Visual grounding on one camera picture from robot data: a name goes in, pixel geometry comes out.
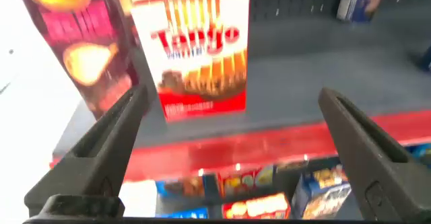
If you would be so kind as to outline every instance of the product box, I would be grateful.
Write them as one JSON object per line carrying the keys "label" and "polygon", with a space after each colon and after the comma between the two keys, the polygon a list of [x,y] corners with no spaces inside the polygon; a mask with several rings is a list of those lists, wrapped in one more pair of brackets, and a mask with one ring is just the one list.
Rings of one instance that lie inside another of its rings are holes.
{"label": "product box", "polygon": [[351,190],[341,165],[302,174],[292,198],[292,209],[303,219],[334,215]]}
{"label": "product box", "polygon": [[204,197],[206,177],[190,177],[181,180],[156,181],[157,192],[162,197]]}
{"label": "product box", "polygon": [[166,119],[244,111],[249,0],[132,0]]}
{"label": "product box", "polygon": [[406,147],[414,158],[431,168],[431,143]]}
{"label": "product box", "polygon": [[224,219],[288,219],[290,205],[283,193],[222,205]]}
{"label": "product box", "polygon": [[381,0],[341,0],[337,17],[349,22],[369,22]]}
{"label": "product box", "polygon": [[268,165],[255,170],[218,174],[218,188],[222,197],[244,194],[273,183],[274,166]]}
{"label": "product box", "polygon": [[96,118],[137,83],[128,55],[133,25],[119,0],[23,1]]}
{"label": "product box", "polygon": [[189,211],[181,211],[172,214],[156,215],[159,218],[179,218],[179,219],[208,219],[208,210],[199,208]]}

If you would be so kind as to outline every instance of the tango wafer box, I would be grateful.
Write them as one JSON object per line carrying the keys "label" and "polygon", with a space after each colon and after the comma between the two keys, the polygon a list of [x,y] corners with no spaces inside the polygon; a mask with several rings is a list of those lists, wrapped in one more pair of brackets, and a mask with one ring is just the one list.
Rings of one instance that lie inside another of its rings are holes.
{"label": "tango wafer box", "polygon": [[249,0],[132,0],[167,121],[244,111]]}

